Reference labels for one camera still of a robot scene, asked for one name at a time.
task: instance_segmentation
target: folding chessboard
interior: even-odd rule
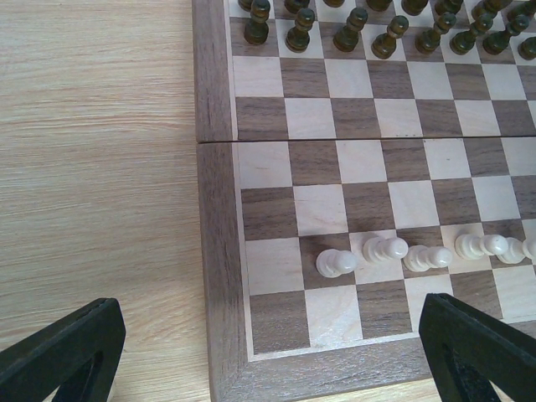
[[[384,13],[311,0],[311,43],[294,54],[294,16],[271,3],[261,46],[244,41],[238,0],[193,3],[213,399],[294,400],[430,377],[417,332],[429,292],[536,336],[534,261],[455,257],[424,273],[363,262],[336,279],[315,268],[329,248],[363,260],[372,235],[452,250],[462,233],[536,236],[536,60],[517,51],[536,23],[498,56],[482,39],[459,56],[448,42],[472,22],[476,2],[466,1],[423,56],[413,43],[433,25],[434,1],[411,17],[398,0]],[[356,5],[368,22],[345,54],[332,37]],[[390,59],[376,59],[370,44],[397,14],[410,29]]]

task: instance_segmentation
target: light square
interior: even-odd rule
[[[297,237],[246,241],[245,254],[251,296],[304,289]]]
[[[233,56],[236,96],[283,96],[278,57]]]
[[[424,140],[424,144],[432,180],[471,176],[466,148],[461,138]]]
[[[314,348],[340,348],[363,339],[355,285],[305,291],[309,339]]]
[[[518,201],[510,176],[473,178],[482,221],[519,219]]]
[[[342,185],[294,187],[294,200],[300,236],[348,232]]]
[[[292,140],[335,138],[332,102],[329,99],[285,99],[288,136]]]
[[[343,183],[387,181],[379,140],[337,141],[337,155]]]
[[[396,229],[439,225],[431,181],[389,183],[389,195]]]
[[[415,99],[374,99],[382,137],[422,137]]]
[[[366,60],[325,59],[332,98],[372,98]]]

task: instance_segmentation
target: white chess piece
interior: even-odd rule
[[[452,262],[452,251],[446,247],[425,247],[414,245],[410,247],[404,264],[413,272],[424,272],[430,268],[445,268]]]
[[[349,274],[358,267],[358,257],[352,251],[324,250],[317,258],[317,269],[326,278]]]
[[[508,237],[506,241],[508,242],[507,252],[497,256],[503,263],[518,264],[525,257],[536,260],[536,239],[526,239],[522,242],[513,237]]]
[[[484,255],[501,255],[508,251],[508,242],[499,234],[483,237],[462,234],[454,242],[456,253],[464,260],[480,260]]]
[[[408,244],[400,237],[373,237],[365,242],[363,256],[370,263],[381,264],[389,260],[402,260],[408,254],[408,249]]]

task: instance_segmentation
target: chessboard square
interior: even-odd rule
[[[329,99],[285,99],[288,136],[292,140],[335,138]]]
[[[236,96],[283,96],[278,57],[233,56]]]
[[[324,60],[281,58],[281,73],[286,98],[329,98]]]
[[[292,186],[286,142],[241,142],[237,146],[240,188]]]
[[[482,221],[519,218],[510,176],[473,178],[472,182]]]
[[[292,188],[242,190],[242,213],[246,240],[298,236]]]
[[[396,229],[439,225],[434,192],[429,180],[389,183]]]
[[[501,131],[490,100],[455,100],[464,137],[499,137]]]
[[[532,265],[493,270],[502,316],[516,318],[536,314],[536,275]]]
[[[297,237],[246,241],[245,255],[251,296],[304,290]]]
[[[288,147],[295,186],[341,183],[334,141],[295,141]]]
[[[447,293],[452,295],[452,284],[449,275],[423,276],[405,280],[405,291],[410,307],[411,328],[419,330],[420,314],[425,305],[428,293]]]
[[[382,137],[422,137],[415,99],[374,99]]]
[[[337,141],[343,183],[385,182],[384,155],[378,140]]]
[[[461,138],[424,140],[432,180],[469,178],[471,170]]]
[[[324,61],[332,98],[372,98],[369,68],[365,60]]]
[[[518,67],[505,64],[483,64],[489,95],[494,100],[526,100]]]
[[[304,291],[250,297],[253,353],[309,348]]]
[[[358,300],[363,338],[411,332],[403,280],[358,285]]]
[[[454,99],[445,63],[409,61],[408,69],[416,99]]]
[[[340,348],[363,339],[355,285],[305,292],[311,346]]]
[[[340,184],[294,187],[300,236],[348,232]]]
[[[503,318],[492,271],[451,275],[451,284],[456,299],[497,320]]]

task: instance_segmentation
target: light wood surface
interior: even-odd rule
[[[99,296],[121,401],[209,400],[188,0],[4,0],[0,349]],[[315,401],[437,401],[429,380]]]

